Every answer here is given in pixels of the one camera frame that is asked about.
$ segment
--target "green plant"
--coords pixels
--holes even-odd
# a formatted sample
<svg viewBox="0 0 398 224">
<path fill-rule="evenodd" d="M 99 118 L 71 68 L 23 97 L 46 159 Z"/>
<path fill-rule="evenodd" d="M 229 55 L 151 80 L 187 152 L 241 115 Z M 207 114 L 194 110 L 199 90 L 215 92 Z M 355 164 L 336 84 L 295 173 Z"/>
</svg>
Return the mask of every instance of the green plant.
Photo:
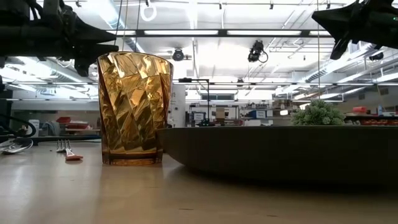
<svg viewBox="0 0 398 224">
<path fill-rule="evenodd" d="M 345 116 L 331 103 L 313 100 L 305 110 L 293 114 L 294 125 L 343 125 Z"/>
</svg>

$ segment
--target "dark round tray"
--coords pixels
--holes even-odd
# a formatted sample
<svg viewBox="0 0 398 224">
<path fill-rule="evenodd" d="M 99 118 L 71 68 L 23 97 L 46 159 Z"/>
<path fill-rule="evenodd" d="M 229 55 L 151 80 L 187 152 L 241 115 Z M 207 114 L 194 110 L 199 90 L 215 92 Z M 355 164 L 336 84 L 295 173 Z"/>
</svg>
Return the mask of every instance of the dark round tray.
<svg viewBox="0 0 398 224">
<path fill-rule="evenodd" d="M 398 128 L 261 126 L 157 131 L 166 153 L 194 169 L 277 182 L 398 183 Z"/>
</svg>

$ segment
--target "ceiling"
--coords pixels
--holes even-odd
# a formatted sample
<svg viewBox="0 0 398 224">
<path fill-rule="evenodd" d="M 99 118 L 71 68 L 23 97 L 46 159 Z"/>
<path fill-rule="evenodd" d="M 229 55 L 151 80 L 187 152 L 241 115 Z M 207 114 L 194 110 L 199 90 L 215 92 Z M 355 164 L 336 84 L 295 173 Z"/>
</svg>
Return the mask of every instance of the ceiling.
<svg viewBox="0 0 398 224">
<path fill-rule="evenodd" d="M 120 15 L 126 29 L 323 29 L 311 18 L 316 10 L 326 10 L 351 4 L 354 0 L 64 0 L 87 24 L 100 29 L 111 29 L 109 20 Z M 249 63 L 248 53 L 255 40 L 262 40 L 269 59 L 266 63 Z M 299 82 L 311 71 L 332 63 L 329 60 L 335 40 L 333 38 L 255 38 L 255 37 L 140 37 L 136 43 L 148 54 L 170 58 L 180 48 L 186 55 L 195 54 L 198 78 L 213 81 L 236 82 Z M 121 50 L 132 50 L 122 38 L 116 42 Z M 396 50 L 383 49 L 384 61 L 371 62 L 366 57 L 345 63 L 328 73 L 323 82 L 338 82 L 358 72 L 375 67 L 396 58 Z M 171 62 L 175 65 L 174 78 L 183 78 L 193 73 L 193 60 Z M 64 73 L 82 80 L 73 74 L 72 66 Z M 350 81 L 361 82 L 357 78 Z M 274 86 L 273 89 L 285 90 Z M 290 93 L 313 91 L 313 88 L 291 88 Z"/>
</svg>

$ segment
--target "white cable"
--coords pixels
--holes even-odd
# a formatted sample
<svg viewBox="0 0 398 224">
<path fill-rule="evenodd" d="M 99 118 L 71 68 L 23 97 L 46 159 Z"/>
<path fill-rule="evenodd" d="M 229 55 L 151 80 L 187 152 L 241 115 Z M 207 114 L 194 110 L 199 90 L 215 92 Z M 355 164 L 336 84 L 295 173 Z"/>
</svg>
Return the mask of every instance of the white cable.
<svg viewBox="0 0 398 224">
<path fill-rule="evenodd" d="M 150 0 L 148 0 L 149 6 L 148 7 L 141 7 L 141 19 L 149 22 L 155 19 L 155 17 L 157 16 L 157 11 L 156 11 L 156 7 L 154 5 L 151 4 Z M 145 16 L 145 9 L 152 9 L 152 15 L 150 17 Z"/>
</svg>

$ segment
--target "amber glass tumbler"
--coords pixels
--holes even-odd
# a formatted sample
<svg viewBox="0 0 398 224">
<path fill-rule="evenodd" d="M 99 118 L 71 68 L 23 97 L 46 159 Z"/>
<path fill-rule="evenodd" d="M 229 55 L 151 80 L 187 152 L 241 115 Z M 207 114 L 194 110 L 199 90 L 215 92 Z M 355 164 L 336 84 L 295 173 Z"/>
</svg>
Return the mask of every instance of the amber glass tumbler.
<svg viewBox="0 0 398 224">
<path fill-rule="evenodd" d="M 165 128 L 173 65 L 135 52 L 98 58 L 104 164 L 134 166 L 162 161 L 155 131 Z"/>
</svg>

